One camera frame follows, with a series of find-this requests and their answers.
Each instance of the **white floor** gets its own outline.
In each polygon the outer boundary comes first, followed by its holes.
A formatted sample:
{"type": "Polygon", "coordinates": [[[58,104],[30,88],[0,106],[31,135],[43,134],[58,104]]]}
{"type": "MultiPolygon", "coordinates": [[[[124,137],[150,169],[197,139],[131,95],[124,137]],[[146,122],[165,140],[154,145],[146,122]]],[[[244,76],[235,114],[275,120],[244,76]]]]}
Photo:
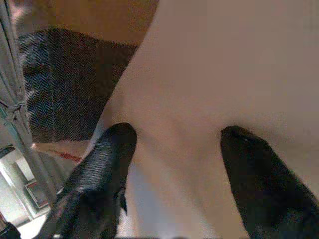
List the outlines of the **white floor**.
{"type": "Polygon", "coordinates": [[[18,230],[21,233],[21,239],[32,239],[34,238],[40,231],[46,215],[38,217],[33,221],[24,224],[23,226],[19,227],[18,230]]]}

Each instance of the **herringbone fabric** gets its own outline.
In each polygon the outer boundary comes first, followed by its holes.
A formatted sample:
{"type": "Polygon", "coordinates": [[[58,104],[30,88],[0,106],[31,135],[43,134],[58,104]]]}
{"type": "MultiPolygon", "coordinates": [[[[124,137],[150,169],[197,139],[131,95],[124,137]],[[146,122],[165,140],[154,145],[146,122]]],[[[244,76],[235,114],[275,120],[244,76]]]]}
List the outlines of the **herringbone fabric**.
{"type": "Polygon", "coordinates": [[[65,29],[18,39],[33,142],[87,140],[136,46],[65,29]]]}

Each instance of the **gray curtain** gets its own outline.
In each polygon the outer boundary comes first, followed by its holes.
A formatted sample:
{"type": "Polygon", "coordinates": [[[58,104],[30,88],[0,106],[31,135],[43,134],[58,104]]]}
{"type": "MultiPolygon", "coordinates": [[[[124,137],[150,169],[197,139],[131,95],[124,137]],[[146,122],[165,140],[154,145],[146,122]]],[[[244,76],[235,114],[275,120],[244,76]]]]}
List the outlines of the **gray curtain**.
{"type": "Polygon", "coordinates": [[[0,0],[0,115],[13,145],[27,160],[36,180],[52,205],[71,168],[57,159],[30,149],[32,138],[27,126],[25,91],[8,5],[0,0]]]}

